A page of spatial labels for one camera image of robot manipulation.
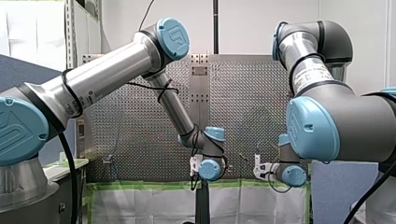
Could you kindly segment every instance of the robotic arm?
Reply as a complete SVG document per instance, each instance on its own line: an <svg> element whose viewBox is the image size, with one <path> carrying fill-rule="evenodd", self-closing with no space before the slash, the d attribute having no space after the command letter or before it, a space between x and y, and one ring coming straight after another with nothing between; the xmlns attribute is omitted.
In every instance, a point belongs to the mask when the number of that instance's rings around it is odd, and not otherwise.
<svg viewBox="0 0 396 224"><path fill-rule="evenodd" d="M352 45L347 32L331 21L281 23L276 29L273 56L289 71L294 95L286 115L290 147L280 149L280 158L288 156L291 163L280 163L276 178L290 186L304 179L304 173L297 171L279 175L300 158L379 162L379 170L384 173L358 201L346 219L348 223L361 204L390 175L395 176L396 90L359 96L343 82L352 60ZM373 202L367 205L373 211L389 206L389 200L386 205L378 198ZM388 211L376 214L378 223L394 221Z"/></svg>
<svg viewBox="0 0 396 224"><path fill-rule="evenodd" d="M44 84L23 83L1 92L0 208L7 211L7 206L31 203L46 194L47 189L56 191L47 183L37 159L38 151L65 130L69 119L81 116L85 108L139 76L151 87L163 89L155 92L173 121L180 142L202 150L195 173L205 180L219 179L226 164L222 149L224 130L206 127L201 132L191 122L177 94L165 90L171 87L165 66L182 59L189 45L183 25L167 18L137 32L132 43L66 70Z"/></svg>

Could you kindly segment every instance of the black cable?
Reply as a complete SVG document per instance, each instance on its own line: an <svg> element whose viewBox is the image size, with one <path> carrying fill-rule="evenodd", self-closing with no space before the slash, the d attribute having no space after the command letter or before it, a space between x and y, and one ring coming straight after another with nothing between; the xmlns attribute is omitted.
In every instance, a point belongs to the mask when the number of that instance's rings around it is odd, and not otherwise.
<svg viewBox="0 0 396 224"><path fill-rule="evenodd" d="M82 191L84 191L84 176L85 176L85 168L82 169L81 172L81 187L79 188L79 206L78 206L78 216L80 217L80 220L82 219Z"/></svg>
<svg viewBox="0 0 396 224"><path fill-rule="evenodd" d="M70 95L72 95L73 99L75 100L76 104L77 104L77 114L75 116L72 117L72 119L76 119L78 117L80 117L82 115L82 112L84 110L84 107L82 107L81 101L78 99L78 97L76 96L76 94L74 93L74 91L72 90L72 88L69 86L68 82L67 82L67 78L66 78L66 74L68 72L70 72L72 69L66 69L62 72L61 77L62 77L62 82L64 83L64 86L66 87L66 89L69 91Z"/></svg>
<svg viewBox="0 0 396 224"><path fill-rule="evenodd" d="M67 144L64 133L59 133L59 139L61 140L62 147L64 148L64 154L66 155L67 162L69 163L70 178L72 181L72 216L70 218L70 224L75 224L78 218L78 185L77 185L77 171L74 164L72 151Z"/></svg>
<svg viewBox="0 0 396 224"><path fill-rule="evenodd" d="M369 94L365 94L363 96L379 96L386 98L388 100L391 100L393 103L396 104L396 98L393 97L392 95L385 93L385 92L373 92ZM358 200L356 205L353 207L353 209L349 212L349 215L346 217L346 220L344 221L344 224L348 224L350 220L355 216L355 214L358 212L359 208L361 205L371 196L373 193L381 187L382 184L387 181L387 179L396 171L396 161L393 162L393 164L388 168L388 170L379 178L378 181L373 184L372 187L370 187L369 190Z"/></svg>
<svg viewBox="0 0 396 224"><path fill-rule="evenodd" d="M195 190L197 188L199 180L200 180L199 175L197 175L196 179L194 179L194 176L191 177L191 190Z"/></svg>
<svg viewBox="0 0 396 224"><path fill-rule="evenodd" d="M168 86L171 84L171 82L172 82L172 78L169 78L169 80L168 80L168 81L165 83L165 85L163 86L163 90L161 91L161 93L158 95L158 98L157 98L157 102L158 102L158 103L160 102L161 97L163 96L163 94L165 93L165 91L171 89L171 88L168 88Z"/></svg>
<svg viewBox="0 0 396 224"><path fill-rule="evenodd" d="M148 5L148 9L146 10L146 14L145 14L145 16L143 17L142 22L140 22L139 31L142 29L143 23L145 22L146 17L147 17L148 14L149 14L149 9L151 8L151 5L152 5L153 3L154 3L154 0L151 0L151 2L150 2L149 5Z"/></svg>
<svg viewBox="0 0 396 224"><path fill-rule="evenodd" d="M273 181L271 181L271 179L270 179L270 176L271 176L271 173L272 173L272 169L273 169L273 167L274 167L274 162L271 164L271 167L270 167L270 174L268 175L268 177L267 177L267 179L268 179L268 183L270 184L270 187L271 187L271 189L273 189L275 192L277 192L277 193L287 193L289 190L291 190L291 186L289 186L289 188L288 189L285 189L285 190L279 190L279 189L276 189L275 187L274 187L274 183L273 183Z"/></svg>
<svg viewBox="0 0 396 224"><path fill-rule="evenodd" d="M131 85L131 86L142 87L142 88L149 89L149 90L162 91L160 93L160 95L158 95L158 98L157 98L157 102L159 103L161 100L161 97L163 96L163 93L165 91L175 91L176 94L178 94L177 88L168 87L171 84L171 82L172 82L172 78L169 78L169 80L166 82L166 84L163 87L150 87L150 86L145 86L145 85L135 83L135 82L127 82L126 84Z"/></svg>
<svg viewBox="0 0 396 224"><path fill-rule="evenodd" d="M387 181L388 177L396 171L396 161L389 167L389 169L384 173L384 175L379 178L378 181L375 182L375 184L367 190L367 192L358 200L356 205L353 207L353 209L349 212L349 215L346 217L346 220L344 221L344 224L348 224L352 218L355 216L356 212L358 212L359 208L361 205L377 190L379 187L381 187L382 184Z"/></svg>
<svg viewBox="0 0 396 224"><path fill-rule="evenodd" d="M198 152L198 147L196 146L198 144L198 137L199 133L201 132L198 125L194 123L194 129L192 131L195 131L194 136L192 137L192 150L191 150L191 156L194 157L197 152ZM198 181L200 180L200 176L197 175L196 179L194 179L194 176L191 177L191 190L195 190L198 184Z"/></svg>

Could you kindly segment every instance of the blue joint cap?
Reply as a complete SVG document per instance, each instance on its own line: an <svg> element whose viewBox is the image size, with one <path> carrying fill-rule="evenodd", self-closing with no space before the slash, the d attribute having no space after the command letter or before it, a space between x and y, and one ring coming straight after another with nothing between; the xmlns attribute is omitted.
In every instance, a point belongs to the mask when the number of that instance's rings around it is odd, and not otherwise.
<svg viewBox="0 0 396 224"><path fill-rule="evenodd" d="M31 159L47 142L43 113L23 100L0 97L0 166Z"/></svg>
<svg viewBox="0 0 396 224"><path fill-rule="evenodd" d="M163 51L173 60L180 60L187 55L190 40L184 26L173 18L157 22L157 36Z"/></svg>
<svg viewBox="0 0 396 224"><path fill-rule="evenodd" d="M292 99L286 112L293 150L302 158L333 161L340 152L340 137L329 112L310 97Z"/></svg>
<svg viewBox="0 0 396 224"><path fill-rule="evenodd" d="M396 96L396 87L387 87L384 90L382 90L381 92L385 92L390 95Z"/></svg>
<svg viewBox="0 0 396 224"><path fill-rule="evenodd" d="M205 134L216 141L225 141L225 131L223 128L207 126L205 128Z"/></svg>
<svg viewBox="0 0 396 224"><path fill-rule="evenodd" d="M203 160L199 167L199 176L204 180L217 180L220 177L220 172L219 164L211 159Z"/></svg>
<svg viewBox="0 0 396 224"><path fill-rule="evenodd" d="M279 142L277 144L278 146L282 147L289 143L290 143L289 136L286 133L282 133L279 135Z"/></svg>
<svg viewBox="0 0 396 224"><path fill-rule="evenodd" d="M288 166L282 173L282 182L288 186L299 188L305 184L306 173L297 165Z"/></svg>

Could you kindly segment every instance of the perforated metal panel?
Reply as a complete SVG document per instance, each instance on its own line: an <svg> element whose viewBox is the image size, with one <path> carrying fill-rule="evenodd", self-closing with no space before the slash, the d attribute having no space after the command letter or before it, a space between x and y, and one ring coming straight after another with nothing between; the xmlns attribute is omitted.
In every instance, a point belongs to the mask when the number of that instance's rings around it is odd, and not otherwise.
<svg viewBox="0 0 396 224"><path fill-rule="evenodd" d="M255 151L262 160L273 161L277 137L286 131L286 72L269 56L210 55L210 82L207 76L191 81L196 64L187 58L167 67L183 105L190 110L196 104L192 93L209 95L209 118L197 109L191 111L192 119L226 129L224 149L233 168L225 177L253 177ZM147 84L140 78L136 82ZM87 110L85 125L90 182L189 180L190 151L177 142L177 132L151 90L123 86ZM113 162L104 164L110 154Z"/></svg>
<svg viewBox="0 0 396 224"><path fill-rule="evenodd" d="M226 129L224 149L233 166L225 177L253 177L254 153L274 161L286 131L288 75L269 56L210 57L209 124Z"/></svg>
<svg viewBox="0 0 396 224"><path fill-rule="evenodd" d="M172 63L166 72L189 110L189 64ZM134 82L148 85L142 78ZM190 153L152 90L125 85L87 110L85 122L87 155L93 157L89 181L189 179ZM108 155L113 162L104 164Z"/></svg>

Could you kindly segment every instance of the black pole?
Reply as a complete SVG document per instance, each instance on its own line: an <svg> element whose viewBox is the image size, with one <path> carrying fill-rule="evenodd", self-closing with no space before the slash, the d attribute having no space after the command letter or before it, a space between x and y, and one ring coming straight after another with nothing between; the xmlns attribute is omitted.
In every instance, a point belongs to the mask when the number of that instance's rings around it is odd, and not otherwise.
<svg viewBox="0 0 396 224"><path fill-rule="evenodd" d="M219 0L213 0L213 53L219 54ZM195 192L195 223L210 224L209 184L201 181Z"/></svg>
<svg viewBox="0 0 396 224"><path fill-rule="evenodd" d="M213 53L219 54L219 0L213 0Z"/></svg>

